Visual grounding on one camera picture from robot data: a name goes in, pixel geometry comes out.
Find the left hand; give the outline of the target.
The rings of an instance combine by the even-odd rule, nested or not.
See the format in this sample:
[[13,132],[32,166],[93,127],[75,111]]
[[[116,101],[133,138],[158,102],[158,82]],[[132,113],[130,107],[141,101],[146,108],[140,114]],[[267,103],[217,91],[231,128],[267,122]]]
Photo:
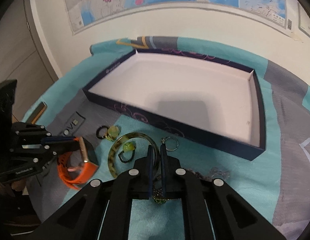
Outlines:
[[23,191],[26,186],[26,179],[22,179],[20,181],[14,181],[11,184],[11,188],[15,191]]

